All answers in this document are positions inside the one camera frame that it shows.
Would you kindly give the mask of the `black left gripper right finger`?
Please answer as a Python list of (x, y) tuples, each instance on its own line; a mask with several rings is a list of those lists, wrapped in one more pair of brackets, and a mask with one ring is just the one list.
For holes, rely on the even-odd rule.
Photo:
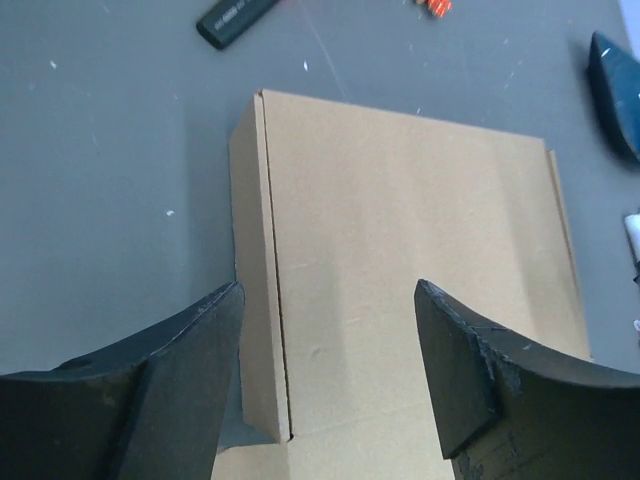
[(638, 375), (544, 346), (426, 280), (414, 303), (455, 478), (638, 478)]

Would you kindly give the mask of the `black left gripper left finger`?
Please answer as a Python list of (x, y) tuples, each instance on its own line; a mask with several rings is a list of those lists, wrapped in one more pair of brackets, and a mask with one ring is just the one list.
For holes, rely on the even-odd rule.
[(49, 371), (1, 379), (5, 479), (207, 479), (245, 310), (231, 282)]

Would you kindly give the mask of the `brown cardboard box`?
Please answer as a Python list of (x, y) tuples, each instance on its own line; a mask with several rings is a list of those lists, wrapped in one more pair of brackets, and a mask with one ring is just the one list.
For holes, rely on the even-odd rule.
[(217, 479), (450, 479), (419, 346), (429, 280), (586, 359), (542, 139), (263, 90), (229, 140), (244, 421)]

